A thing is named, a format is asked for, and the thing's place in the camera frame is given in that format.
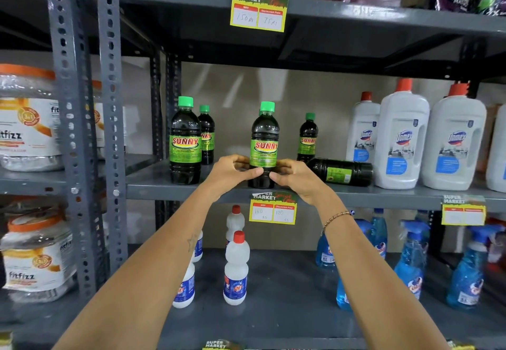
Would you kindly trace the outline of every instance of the perforated metal post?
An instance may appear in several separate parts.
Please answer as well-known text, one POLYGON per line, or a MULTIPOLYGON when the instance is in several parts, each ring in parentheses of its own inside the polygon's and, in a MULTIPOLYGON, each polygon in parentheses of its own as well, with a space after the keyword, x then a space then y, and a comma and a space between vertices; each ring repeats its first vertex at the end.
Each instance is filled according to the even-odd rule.
POLYGON ((128 258, 119 0, 98 0, 111 274, 128 258))
POLYGON ((47 0, 60 106, 59 136, 79 290, 91 298, 106 280, 102 215, 95 196, 97 144, 83 0, 47 0))
MULTIPOLYGON (((160 98, 160 52, 149 60, 151 76, 151 131, 153 134, 153 154, 158 161, 163 159, 163 120, 161 115, 160 98)), ((155 201, 155 229, 158 230, 165 222, 165 203, 155 201)))
MULTIPOLYGON (((171 134, 171 120, 178 111, 178 98, 181 95, 181 60, 178 55, 166 55, 166 139, 165 158, 169 158, 168 136, 171 134)), ((179 201, 167 201, 165 220, 169 219, 179 207, 179 201)))

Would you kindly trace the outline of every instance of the red bottle cap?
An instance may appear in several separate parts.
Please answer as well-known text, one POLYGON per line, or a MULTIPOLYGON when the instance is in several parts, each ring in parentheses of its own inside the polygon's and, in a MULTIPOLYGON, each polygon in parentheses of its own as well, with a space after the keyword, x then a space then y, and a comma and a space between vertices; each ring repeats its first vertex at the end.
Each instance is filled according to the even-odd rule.
POLYGON ((449 96, 465 96, 468 93, 469 84, 463 83, 463 84, 453 84, 450 87, 450 92, 448 93, 449 96))
POLYGON ((363 91, 360 101, 371 101, 372 91, 363 91))
POLYGON ((242 230, 238 230, 234 232, 234 242, 235 243, 243 243, 244 242, 244 232, 242 230))
POLYGON ((411 78, 400 78, 397 81, 397 89, 395 91, 411 91, 413 86, 413 79, 411 78))

